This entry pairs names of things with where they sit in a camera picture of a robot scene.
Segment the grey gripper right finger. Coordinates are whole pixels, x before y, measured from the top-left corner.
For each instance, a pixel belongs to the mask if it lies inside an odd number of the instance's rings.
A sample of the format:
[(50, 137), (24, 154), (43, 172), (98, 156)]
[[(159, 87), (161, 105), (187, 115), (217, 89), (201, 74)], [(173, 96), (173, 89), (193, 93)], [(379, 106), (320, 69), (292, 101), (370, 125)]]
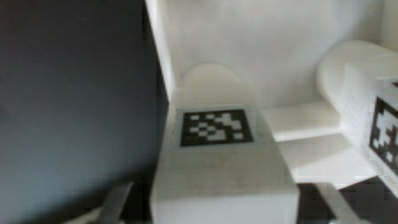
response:
[(315, 187), (336, 216), (329, 224), (372, 224), (360, 218), (335, 185), (331, 183), (317, 183)]

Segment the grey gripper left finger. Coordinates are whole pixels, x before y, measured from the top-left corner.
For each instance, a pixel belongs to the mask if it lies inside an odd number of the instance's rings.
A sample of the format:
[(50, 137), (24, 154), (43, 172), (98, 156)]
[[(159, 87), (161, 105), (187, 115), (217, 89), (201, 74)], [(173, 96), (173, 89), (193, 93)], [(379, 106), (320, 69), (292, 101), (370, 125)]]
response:
[(120, 224), (134, 183), (120, 184), (107, 195), (97, 224)]

